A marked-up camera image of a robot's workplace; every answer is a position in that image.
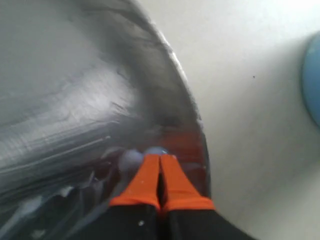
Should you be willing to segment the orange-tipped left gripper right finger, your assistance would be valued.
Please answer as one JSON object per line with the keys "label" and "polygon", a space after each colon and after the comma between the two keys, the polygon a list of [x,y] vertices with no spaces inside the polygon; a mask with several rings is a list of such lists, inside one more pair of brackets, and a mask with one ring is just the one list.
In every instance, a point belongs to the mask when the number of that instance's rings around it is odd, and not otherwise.
{"label": "orange-tipped left gripper right finger", "polygon": [[213,201],[202,196],[174,155],[160,157],[166,201],[162,207],[170,240],[252,240],[219,215]]}

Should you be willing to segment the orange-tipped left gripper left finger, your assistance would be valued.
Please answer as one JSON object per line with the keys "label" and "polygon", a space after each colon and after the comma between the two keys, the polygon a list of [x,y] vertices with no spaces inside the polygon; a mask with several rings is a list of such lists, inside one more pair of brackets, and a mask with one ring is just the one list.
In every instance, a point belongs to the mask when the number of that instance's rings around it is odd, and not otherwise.
{"label": "orange-tipped left gripper left finger", "polygon": [[127,188],[109,202],[107,211],[70,240],[156,240],[160,156],[147,154]]}

